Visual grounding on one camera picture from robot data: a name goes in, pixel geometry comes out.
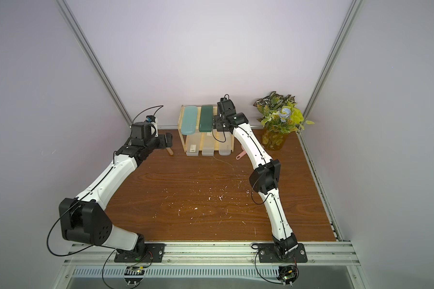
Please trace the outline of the dark green pencil case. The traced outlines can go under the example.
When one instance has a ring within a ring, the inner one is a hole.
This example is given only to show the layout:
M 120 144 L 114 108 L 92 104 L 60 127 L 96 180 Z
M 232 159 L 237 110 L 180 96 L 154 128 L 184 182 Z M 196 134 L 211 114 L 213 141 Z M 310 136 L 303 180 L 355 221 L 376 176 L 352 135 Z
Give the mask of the dark green pencil case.
M 201 107 L 199 132 L 212 132 L 213 130 L 213 106 L 204 105 Z

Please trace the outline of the light teal pencil case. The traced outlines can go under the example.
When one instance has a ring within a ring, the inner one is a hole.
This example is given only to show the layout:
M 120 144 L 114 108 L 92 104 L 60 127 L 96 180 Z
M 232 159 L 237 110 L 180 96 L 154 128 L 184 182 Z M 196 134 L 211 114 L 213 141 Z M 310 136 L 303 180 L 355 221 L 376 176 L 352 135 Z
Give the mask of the light teal pencil case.
M 183 135 L 192 135 L 196 130 L 198 108 L 196 106 L 186 106 L 183 111 L 181 133 Z

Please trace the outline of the clear pencil case with label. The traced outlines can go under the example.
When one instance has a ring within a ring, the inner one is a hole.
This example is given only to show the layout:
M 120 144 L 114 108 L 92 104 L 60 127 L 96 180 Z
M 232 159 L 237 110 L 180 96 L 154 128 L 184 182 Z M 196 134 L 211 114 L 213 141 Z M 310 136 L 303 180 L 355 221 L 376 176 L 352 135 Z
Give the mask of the clear pencil case with label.
M 194 134 L 187 136 L 187 138 L 186 138 L 186 155 L 188 157 L 199 156 L 200 141 L 201 141 L 201 134 L 200 133 L 194 133 Z

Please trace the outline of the clear rounded pencil case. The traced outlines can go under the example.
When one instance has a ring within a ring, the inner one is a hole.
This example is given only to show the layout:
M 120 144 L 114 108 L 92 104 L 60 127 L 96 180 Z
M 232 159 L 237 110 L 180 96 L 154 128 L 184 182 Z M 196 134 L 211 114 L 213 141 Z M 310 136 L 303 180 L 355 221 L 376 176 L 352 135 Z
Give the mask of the clear rounded pencil case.
M 218 133 L 218 139 L 221 141 L 219 143 L 219 155 L 222 156 L 228 156 L 232 153 L 232 139 L 231 139 L 231 133 L 226 132 L 219 132 Z

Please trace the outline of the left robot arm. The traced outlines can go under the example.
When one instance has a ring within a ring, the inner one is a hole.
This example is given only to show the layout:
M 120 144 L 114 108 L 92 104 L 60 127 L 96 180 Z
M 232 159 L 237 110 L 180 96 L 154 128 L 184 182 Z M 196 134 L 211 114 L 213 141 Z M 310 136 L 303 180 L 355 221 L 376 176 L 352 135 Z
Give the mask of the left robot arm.
M 103 246 L 139 258 L 146 253 L 143 235 L 115 226 L 105 210 L 116 191 L 156 149 L 172 147 L 171 133 L 159 134 L 153 121 L 131 126 L 127 141 L 113 153 L 101 175 L 75 198 L 59 205 L 59 224 L 63 239 L 92 246 Z

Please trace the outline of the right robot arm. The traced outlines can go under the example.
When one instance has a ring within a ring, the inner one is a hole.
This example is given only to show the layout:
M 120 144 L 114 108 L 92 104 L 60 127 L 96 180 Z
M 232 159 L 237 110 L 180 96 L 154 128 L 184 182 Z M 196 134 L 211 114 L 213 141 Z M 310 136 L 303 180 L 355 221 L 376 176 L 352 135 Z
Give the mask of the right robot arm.
M 253 166 L 249 177 L 252 190 L 259 194 L 271 224 L 274 250 L 285 260 L 298 248 L 297 238 L 289 226 L 280 200 L 278 182 L 281 163 L 274 160 L 260 144 L 245 114 L 238 113 L 231 99 L 223 97 L 217 103 L 213 127 L 219 132 L 231 133 L 241 144 Z

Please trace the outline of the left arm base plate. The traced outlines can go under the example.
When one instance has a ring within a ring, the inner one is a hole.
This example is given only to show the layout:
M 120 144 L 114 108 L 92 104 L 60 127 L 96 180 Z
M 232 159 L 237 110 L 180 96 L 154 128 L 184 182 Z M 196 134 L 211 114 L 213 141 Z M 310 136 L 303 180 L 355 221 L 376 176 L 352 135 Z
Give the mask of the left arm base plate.
M 116 250 L 116 263 L 161 263 L 165 253 L 165 243 L 145 243 L 133 250 Z

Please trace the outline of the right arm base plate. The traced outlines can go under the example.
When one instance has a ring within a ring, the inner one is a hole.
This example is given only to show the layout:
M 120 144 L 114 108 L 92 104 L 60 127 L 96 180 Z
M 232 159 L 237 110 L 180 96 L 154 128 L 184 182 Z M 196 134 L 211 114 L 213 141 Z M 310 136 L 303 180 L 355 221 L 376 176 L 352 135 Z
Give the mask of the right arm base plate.
M 284 254 L 274 243 L 258 243 L 258 259 L 261 263 L 307 263 L 307 252 L 304 244 L 299 243 L 296 248 Z

